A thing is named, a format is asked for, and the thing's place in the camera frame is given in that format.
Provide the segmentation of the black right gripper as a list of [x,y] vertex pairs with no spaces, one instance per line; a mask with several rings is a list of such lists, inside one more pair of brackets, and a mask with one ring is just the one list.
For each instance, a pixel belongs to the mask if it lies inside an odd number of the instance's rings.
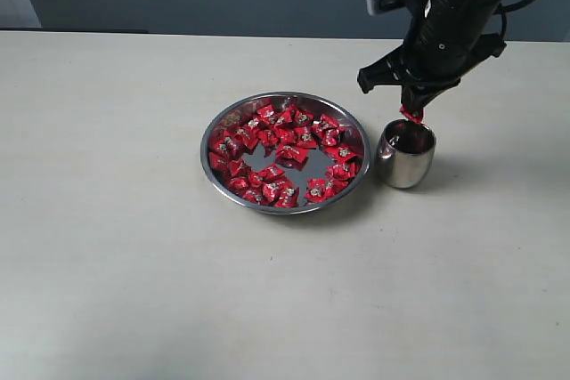
[[427,0],[422,10],[411,14],[411,27],[402,45],[359,69],[361,91],[400,86],[401,107],[425,109],[468,71],[503,49],[500,35],[482,35],[500,2]]

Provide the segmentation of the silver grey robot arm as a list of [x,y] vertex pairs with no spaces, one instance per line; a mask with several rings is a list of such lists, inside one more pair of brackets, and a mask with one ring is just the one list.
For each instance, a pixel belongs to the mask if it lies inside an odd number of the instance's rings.
[[501,56],[505,33],[485,33],[488,21],[495,15],[506,20],[534,1],[366,0],[370,15],[407,9],[411,26],[399,47],[359,70],[358,85],[364,93],[377,86],[400,87],[402,113],[419,122],[438,95],[482,62]]

